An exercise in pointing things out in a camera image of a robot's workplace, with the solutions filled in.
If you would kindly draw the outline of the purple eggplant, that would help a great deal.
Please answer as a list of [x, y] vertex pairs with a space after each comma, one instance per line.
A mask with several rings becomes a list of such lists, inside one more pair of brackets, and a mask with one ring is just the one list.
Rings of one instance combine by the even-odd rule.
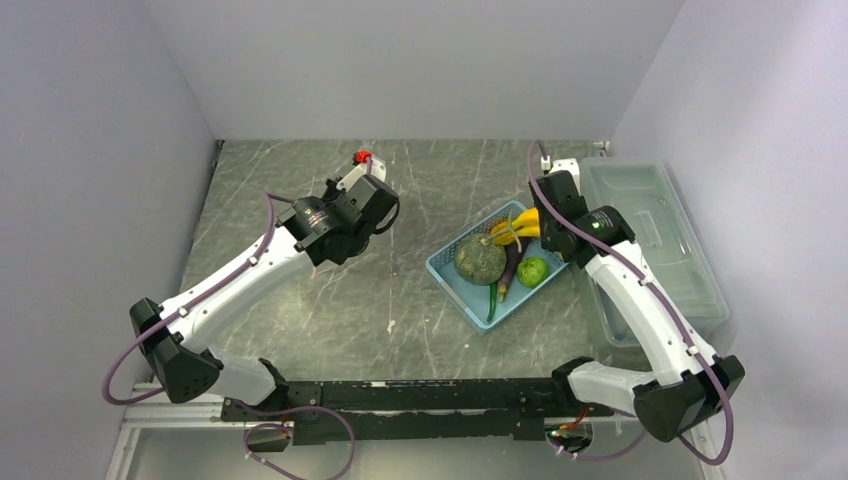
[[512, 242], [504, 246], [506, 264], [505, 269], [497, 282], [498, 302], [503, 302], [505, 300], [509, 287], [516, 275], [518, 265], [523, 259], [529, 243], [529, 238], [520, 238], [518, 242]]

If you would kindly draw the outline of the blue plastic basket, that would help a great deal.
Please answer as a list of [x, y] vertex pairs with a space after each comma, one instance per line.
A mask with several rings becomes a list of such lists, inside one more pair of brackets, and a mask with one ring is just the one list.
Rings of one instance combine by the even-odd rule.
[[438, 289], [480, 335], [496, 328], [565, 270], [563, 259], [535, 238], [507, 246], [491, 238], [497, 224], [528, 211], [520, 202], [509, 201], [425, 262]]

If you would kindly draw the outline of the clear zip top bag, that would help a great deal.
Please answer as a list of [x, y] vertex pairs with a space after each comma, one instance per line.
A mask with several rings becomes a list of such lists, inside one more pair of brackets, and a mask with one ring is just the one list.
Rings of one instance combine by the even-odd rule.
[[331, 272], [336, 267], [336, 264], [331, 260], [324, 260], [320, 264], [316, 264], [309, 275], [310, 280], [314, 280], [318, 275]]

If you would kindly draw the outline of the green lime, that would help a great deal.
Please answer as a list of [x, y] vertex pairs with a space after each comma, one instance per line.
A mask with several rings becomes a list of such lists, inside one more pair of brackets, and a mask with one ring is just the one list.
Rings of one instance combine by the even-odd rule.
[[518, 281], [529, 289], [538, 287], [549, 275], [550, 269], [547, 262], [537, 256], [525, 257], [519, 262], [516, 269]]

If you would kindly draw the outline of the aluminium frame rail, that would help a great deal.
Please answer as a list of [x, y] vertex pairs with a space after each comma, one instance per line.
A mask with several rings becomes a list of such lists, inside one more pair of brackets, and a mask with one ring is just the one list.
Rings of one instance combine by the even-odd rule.
[[135, 391], [110, 479], [721, 479], [546, 378], [302, 381], [277, 416]]

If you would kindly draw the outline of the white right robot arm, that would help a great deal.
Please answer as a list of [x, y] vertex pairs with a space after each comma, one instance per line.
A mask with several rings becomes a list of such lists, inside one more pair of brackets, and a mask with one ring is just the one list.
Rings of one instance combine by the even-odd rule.
[[686, 321], [653, 275], [635, 233], [611, 206], [586, 207], [568, 171], [529, 182], [545, 249], [582, 269], [612, 300], [648, 359], [638, 372], [581, 357], [559, 367], [551, 388], [557, 411], [588, 403], [636, 417], [655, 439], [670, 442], [723, 415], [734, 438], [730, 398], [745, 376], [733, 355], [720, 356]]

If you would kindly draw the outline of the green chili pepper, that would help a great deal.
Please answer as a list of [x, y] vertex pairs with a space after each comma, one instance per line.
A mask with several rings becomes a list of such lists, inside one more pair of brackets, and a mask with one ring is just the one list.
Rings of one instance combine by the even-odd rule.
[[485, 319], [486, 325], [491, 325], [494, 322], [498, 305], [501, 302], [501, 292], [500, 292], [500, 284], [498, 282], [494, 282], [489, 287], [489, 302], [488, 302], [488, 312]]

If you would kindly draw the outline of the clear plastic storage box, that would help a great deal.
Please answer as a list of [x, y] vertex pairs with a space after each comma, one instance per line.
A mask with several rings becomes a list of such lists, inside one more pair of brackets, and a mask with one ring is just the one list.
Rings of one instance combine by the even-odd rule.
[[580, 182], [589, 207], [622, 214], [669, 298], [702, 338], [710, 337], [729, 309], [663, 162], [590, 157], [580, 162]]

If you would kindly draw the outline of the green netted melon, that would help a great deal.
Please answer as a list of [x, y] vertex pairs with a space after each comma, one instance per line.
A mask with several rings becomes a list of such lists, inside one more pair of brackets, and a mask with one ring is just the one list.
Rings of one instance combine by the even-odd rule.
[[453, 265], [466, 282], [485, 286], [500, 279], [506, 264], [504, 247], [495, 244], [486, 234], [471, 234], [455, 246]]

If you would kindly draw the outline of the yellow banana bunch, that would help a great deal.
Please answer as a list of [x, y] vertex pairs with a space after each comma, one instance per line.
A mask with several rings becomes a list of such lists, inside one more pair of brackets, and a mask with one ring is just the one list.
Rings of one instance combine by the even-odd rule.
[[533, 207], [521, 212], [515, 219], [496, 223], [489, 234], [493, 242], [501, 246], [524, 238], [539, 238], [541, 227], [538, 209]]

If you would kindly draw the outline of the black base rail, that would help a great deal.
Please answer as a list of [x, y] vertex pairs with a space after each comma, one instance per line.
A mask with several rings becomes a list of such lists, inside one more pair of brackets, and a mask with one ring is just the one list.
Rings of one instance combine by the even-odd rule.
[[225, 422], [286, 421], [296, 446], [328, 442], [510, 437], [536, 441], [556, 426], [612, 412], [567, 398], [549, 377], [292, 381], [287, 394], [245, 409], [227, 398]]

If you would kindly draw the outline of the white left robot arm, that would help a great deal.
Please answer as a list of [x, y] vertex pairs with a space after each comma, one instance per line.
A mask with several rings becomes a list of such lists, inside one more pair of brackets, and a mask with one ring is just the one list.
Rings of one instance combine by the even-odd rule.
[[130, 309], [139, 349], [162, 391], [175, 404], [204, 393], [233, 397], [264, 420], [287, 406], [287, 385], [265, 359], [213, 348], [221, 330], [270, 289], [324, 262], [360, 255], [373, 235], [390, 228], [399, 196], [374, 175], [348, 188], [328, 181], [320, 197], [297, 199], [256, 244], [192, 289], [160, 304], [142, 299]]

